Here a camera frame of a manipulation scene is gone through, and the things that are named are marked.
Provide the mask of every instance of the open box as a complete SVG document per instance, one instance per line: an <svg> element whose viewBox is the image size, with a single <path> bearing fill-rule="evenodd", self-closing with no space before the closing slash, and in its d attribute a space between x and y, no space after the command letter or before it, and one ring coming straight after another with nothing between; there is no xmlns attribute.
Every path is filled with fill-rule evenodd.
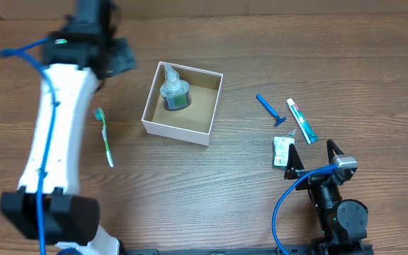
<svg viewBox="0 0 408 255"><path fill-rule="evenodd" d="M191 104L182 110L164 107L160 87L165 80L164 64L160 62L142 115L142 124L149 134L161 135L209 146L210 133L222 90L223 74L179 64L170 64L180 79L190 84Z"/></svg>

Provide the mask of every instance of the clear plastic bottle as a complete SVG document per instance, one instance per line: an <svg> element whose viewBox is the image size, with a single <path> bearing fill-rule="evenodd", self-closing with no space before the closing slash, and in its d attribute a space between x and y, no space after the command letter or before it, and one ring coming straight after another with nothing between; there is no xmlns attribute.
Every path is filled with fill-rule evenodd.
<svg viewBox="0 0 408 255"><path fill-rule="evenodd" d="M179 79L179 73L174 70L170 64L164 64L165 81L160 88L160 94L163 96L166 104L165 108L170 111L177 111L190 105L188 92L190 84Z"/></svg>

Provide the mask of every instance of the bottle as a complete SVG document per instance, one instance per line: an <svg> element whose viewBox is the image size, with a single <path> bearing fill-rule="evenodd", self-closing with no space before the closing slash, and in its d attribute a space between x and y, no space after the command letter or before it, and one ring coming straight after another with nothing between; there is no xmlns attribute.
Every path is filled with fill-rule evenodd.
<svg viewBox="0 0 408 255"><path fill-rule="evenodd" d="M179 73L170 64L164 64L165 81L160 88L160 94L165 100L165 109L177 111L190 105L188 92L190 84L179 79Z"/></svg>

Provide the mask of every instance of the toothpaste tube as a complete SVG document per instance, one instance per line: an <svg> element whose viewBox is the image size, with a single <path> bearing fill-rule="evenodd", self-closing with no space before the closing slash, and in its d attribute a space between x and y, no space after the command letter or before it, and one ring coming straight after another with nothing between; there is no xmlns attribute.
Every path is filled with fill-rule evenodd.
<svg viewBox="0 0 408 255"><path fill-rule="evenodd" d="M319 140L314 131L312 131L310 124L308 124L308 122L305 120L305 117L303 117L302 112L298 109L297 105L294 103L294 100L289 98L287 102L288 107L292 112L292 115L297 121L298 127L302 130L302 134L305 137L306 142L308 144L312 144L313 142Z"/></svg>

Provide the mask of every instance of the wooden table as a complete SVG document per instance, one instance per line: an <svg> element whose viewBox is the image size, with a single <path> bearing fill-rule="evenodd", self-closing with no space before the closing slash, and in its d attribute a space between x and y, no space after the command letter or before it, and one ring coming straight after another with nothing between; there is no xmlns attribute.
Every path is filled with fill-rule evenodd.
<svg viewBox="0 0 408 255"><path fill-rule="evenodd" d="M0 49L62 24L0 21ZM94 98L107 115L115 168L90 114L80 179L82 195L101 205L101 224L128 248L274 247L271 213L292 181L271 168L272 139L297 128L285 107L294 98L321 139L308 145L295 136L305 167L326 164L328 138L353 153L358 171L340 191L368 206L366 242L377 254L408 254L407 14L128 20L119 34L139 69L108 80ZM209 147L145 132L140 119L158 61L225 75ZM39 93L26 63L0 60L0 194L16 189L26 165ZM256 94L288 120L273 127ZM278 236L307 244L319 233L306 192L293 192ZM38 254L38 243L1 214L0 254Z"/></svg>

